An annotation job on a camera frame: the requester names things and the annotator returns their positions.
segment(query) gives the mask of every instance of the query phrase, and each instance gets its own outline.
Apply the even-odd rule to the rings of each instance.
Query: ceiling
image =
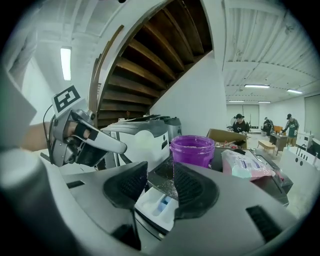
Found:
[[[276,102],[297,96],[287,89],[305,94],[320,90],[318,53],[301,25],[278,1],[223,0],[223,3],[227,101]],[[103,51],[97,48],[99,40],[119,8],[117,0],[44,3],[39,12],[35,58],[54,92],[70,84],[63,80],[60,48],[71,46],[72,84],[83,97],[88,96],[93,63]],[[217,37],[214,33],[212,37],[217,52]],[[270,88],[244,88],[245,84],[268,84]]]
[[[303,27],[277,1],[229,0],[226,5],[226,99],[277,102],[320,90],[317,50]],[[270,88],[245,88],[245,84]]]

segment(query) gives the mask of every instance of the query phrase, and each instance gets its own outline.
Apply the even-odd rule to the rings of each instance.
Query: cardboard box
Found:
[[[227,142],[234,142],[234,141],[245,141],[242,145],[243,149],[247,149],[247,136],[236,133],[230,132],[226,130],[219,130],[219,129],[210,129],[208,134],[206,135],[208,138],[213,139],[215,142],[224,143]]]

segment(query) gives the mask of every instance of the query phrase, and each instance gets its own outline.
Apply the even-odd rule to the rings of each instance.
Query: white plastic part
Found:
[[[155,188],[150,188],[135,204],[135,208],[158,226],[170,231],[174,226],[178,201],[166,196]]]

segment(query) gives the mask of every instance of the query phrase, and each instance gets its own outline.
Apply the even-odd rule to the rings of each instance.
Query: wooden bench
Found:
[[[269,142],[267,140],[259,140],[258,146],[256,148],[258,148],[259,145],[261,145],[264,150],[273,150],[272,155],[274,155],[276,146],[273,145],[271,142]]]

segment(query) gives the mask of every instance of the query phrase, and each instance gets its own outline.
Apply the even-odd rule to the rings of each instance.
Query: man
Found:
[[[297,141],[299,123],[297,119],[292,117],[291,114],[288,114],[286,119],[288,121],[282,132],[284,133],[289,128],[288,140],[286,142],[286,145],[288,146],[289,144],[291,144],[291,146],[294,147]]]
[[[236,118],[236,121],[232,125],[231,130],[238,134],[247,134],[250,131],[250,125],[244,120],[245,117],[242,114],[237,114],[234,118]]]
[[[271,131],[274,131],[274,123],[270,120],[270,119],[268,119],[267,117],[264,119],[265,121],[264,121],[264,123],[263,123],[263,128],[262,128],[262,130],[264,131],[264,132],[266,132],[266,135],[267,136],[270,136],[270,132]]]

